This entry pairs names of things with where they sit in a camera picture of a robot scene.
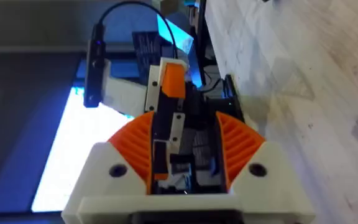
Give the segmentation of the white orange right gripper left finger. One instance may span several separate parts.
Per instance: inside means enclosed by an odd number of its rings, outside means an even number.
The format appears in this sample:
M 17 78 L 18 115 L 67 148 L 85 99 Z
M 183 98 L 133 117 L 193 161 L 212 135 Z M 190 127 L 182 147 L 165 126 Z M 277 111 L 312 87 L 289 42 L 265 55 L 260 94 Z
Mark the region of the white orange right gripper left finger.
M 154 112 L 140 115 L 91 148 L 63 218 L 78 218 L 80 205 L 88 197 L 150 193 L 153 118 Z

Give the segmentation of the finger of the bare white block left gripper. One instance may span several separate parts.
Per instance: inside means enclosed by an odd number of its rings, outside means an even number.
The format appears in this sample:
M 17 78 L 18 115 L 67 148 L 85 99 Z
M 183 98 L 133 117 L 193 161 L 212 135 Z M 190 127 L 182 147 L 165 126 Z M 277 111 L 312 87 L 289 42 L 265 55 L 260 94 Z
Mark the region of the finger of the bare white block left gripper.
M 179 153 L 181 137 L 183 134 L 183 128 L 185 123 L 185 114 L 175 112 L 172 118 L 171 130 L 170 130 L 170 153 Z

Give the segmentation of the white orange right gripper right finger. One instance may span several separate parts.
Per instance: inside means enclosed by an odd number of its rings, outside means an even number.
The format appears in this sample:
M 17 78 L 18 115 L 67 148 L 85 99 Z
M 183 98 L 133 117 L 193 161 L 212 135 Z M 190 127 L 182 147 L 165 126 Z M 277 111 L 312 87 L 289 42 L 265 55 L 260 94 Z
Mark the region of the white orange right gripper right finger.
M 248 217 L 313 218 L 315 212 L 285 151 L 239 119 L 216 112 L 227 192 Z

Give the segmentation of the finger of the white orange left gripper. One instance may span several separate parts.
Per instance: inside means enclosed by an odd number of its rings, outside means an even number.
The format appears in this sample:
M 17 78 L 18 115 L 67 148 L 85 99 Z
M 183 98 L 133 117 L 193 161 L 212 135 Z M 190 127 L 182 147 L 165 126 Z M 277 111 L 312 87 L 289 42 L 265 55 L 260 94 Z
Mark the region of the finger of the white orange left gripper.
M 157 111 L 161 93 L 169 98 L 185 99 L 185 74 L 188 65 L 179 59 L 160 59 L 160 65 L 151 65 L 145 99 L 146 111 Z

